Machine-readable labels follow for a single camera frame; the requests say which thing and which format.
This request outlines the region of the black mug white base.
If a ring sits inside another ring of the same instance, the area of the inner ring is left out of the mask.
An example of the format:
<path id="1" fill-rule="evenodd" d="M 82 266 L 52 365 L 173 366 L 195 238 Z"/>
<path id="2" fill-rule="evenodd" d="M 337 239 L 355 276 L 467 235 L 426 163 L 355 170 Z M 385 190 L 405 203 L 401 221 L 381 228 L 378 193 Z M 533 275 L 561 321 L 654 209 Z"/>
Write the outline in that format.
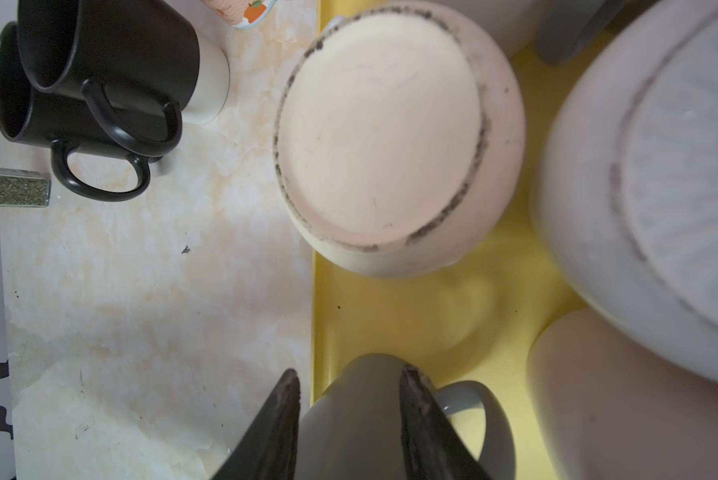
<path id="1" fill-rule="evenodd" d="M 21 1 L 17 39 L 34 88 L 83 100 L 142 156 L 169 153 L 228 97 L 224 52 L 164 1 Z"/>

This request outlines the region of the all black mug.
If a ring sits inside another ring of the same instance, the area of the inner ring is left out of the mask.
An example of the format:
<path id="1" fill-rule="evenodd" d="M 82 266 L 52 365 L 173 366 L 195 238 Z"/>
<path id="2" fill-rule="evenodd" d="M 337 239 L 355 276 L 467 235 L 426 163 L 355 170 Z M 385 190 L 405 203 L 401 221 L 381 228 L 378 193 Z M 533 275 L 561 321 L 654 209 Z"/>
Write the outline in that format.
<path id="1" fill-rule="evenodd" d="M 7 23 L 0 34 L 0 131 L 11 142 L 48 148 L 56 179 L 79 196 L 122 202 L 141 195 L 150 185 L 152 158 L 134 154 L 114 142 L 84 101 L 41 93 L 30 84 L 20 60 L 14 21 Z M 112 192 L 84 183 L 68 165 L 68 157 L 74 153 L 127 161 L 135 171 L 136 186 Z"/>

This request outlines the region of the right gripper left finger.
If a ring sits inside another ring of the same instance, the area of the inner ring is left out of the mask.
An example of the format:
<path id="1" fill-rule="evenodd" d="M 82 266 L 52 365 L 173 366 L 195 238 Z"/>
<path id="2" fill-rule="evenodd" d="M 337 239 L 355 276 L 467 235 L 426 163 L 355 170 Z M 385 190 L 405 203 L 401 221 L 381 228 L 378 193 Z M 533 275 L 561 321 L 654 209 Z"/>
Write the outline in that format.
<path id="1" fill-rule="evenodd" d="M 300 398 L 297 372 L 287 369 L 236 448 L 211 479 L 293 479 Z"/>

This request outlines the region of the grey mug front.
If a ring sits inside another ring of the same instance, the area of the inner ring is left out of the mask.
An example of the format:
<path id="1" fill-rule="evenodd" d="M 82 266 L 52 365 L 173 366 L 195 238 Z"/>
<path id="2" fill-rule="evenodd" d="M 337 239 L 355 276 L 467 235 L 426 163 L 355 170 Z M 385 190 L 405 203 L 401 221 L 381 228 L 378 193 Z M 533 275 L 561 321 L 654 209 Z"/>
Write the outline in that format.
<path id="1" fill-rule="evenodd" d="M 399 379 L 407 362 L 386 354 L 354 359 L 299 423 L 296 479 L 402 479 Z M 508 419 L 494 394 L 477 381 L 433 390 L 447 416 L 470 409 L 484 413 L 486 428 L 478 462 L 492 479 L 516 474 Z"/>

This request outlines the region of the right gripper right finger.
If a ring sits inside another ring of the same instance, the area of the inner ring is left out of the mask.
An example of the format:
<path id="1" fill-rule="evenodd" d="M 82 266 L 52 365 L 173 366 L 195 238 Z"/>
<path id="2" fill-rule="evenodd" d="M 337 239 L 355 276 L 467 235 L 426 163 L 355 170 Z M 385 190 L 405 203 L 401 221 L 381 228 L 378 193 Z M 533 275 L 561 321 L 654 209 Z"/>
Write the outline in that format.
<path id="1" fill-rule="evenodd" d="M 491 478 L 466 449 L 416 367 L 403 368 L 399 401 L 407 479 Z"/>

